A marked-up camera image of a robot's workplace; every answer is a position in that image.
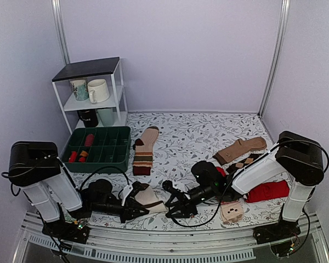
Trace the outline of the cream brown block sock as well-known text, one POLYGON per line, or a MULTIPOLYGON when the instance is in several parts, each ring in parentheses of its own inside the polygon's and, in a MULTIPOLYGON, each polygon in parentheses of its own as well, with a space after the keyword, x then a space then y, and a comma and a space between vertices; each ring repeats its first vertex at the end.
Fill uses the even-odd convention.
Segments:
POLYGON ((164 202, 160 200, 149 184, 141 183, 141 189, 135 195, 135 200, 140 203, 150 214, 168 212, 164 202))

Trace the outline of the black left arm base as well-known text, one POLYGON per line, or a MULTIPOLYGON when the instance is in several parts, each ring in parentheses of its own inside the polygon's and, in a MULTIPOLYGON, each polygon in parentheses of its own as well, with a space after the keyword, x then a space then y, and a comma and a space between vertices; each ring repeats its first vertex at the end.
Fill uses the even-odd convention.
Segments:
POLYGON ((43 221, 42 233, 57 239, 86 244, 89 237, 90 228, 88 226, 79 228, 73 223, 68 223, 61 220, 50 223, 43 221))

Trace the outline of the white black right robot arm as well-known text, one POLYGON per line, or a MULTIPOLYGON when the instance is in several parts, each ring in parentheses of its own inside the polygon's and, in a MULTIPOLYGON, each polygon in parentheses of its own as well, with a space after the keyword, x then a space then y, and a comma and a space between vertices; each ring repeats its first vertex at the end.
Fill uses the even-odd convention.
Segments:
POLYGON ((163 189, 171 194, 165 204, 168 208, 166 217, 177 224, 178 219, 196 215, 196 206, 205 200, 219 197, 224 201, 228 189, 245 195, 267 180, 287 173, 293 177, 293 183, 280 213, 281 220, 272 230, 276 238, 284 239, 293 231, 293 223, 298 221, 314 188, 324 179, 329 167, 323 163, 324 159, 329 159, 329 155, 318 142, 283 131, 269 151, 233 175, 222 176, 213 163, 199 161, 191 168, 198 187, 182 191, 170 180, 163 182, 163 189))

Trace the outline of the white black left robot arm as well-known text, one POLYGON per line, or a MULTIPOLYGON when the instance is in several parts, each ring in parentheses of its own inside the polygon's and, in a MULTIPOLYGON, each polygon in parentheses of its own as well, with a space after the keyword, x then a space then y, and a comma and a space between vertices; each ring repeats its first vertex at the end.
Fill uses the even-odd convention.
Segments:
POLYGON ((122 223, 149 213, 134 198, 143 187, 137 181, 123 189, 120 199, 112 194, 112 185, 105 179, 77 188, 53 142, 15 142, 10 150, 7 178, 21 188, 59 238, 71 232, 69 223, 64 221, 64 210, 74 219, 86 219, 98 212, 119 216, 122 223))

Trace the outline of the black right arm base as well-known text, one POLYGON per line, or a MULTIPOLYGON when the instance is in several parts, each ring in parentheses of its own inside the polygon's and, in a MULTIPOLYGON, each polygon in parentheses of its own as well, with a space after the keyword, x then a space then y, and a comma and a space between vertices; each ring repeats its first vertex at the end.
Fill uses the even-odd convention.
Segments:
POLYGON ((301 233, 298 221, 289 222, 279 220, 275 224, 255 227, 253 237, 257 244, 279 241, 285 238, 298 236, 301 233))

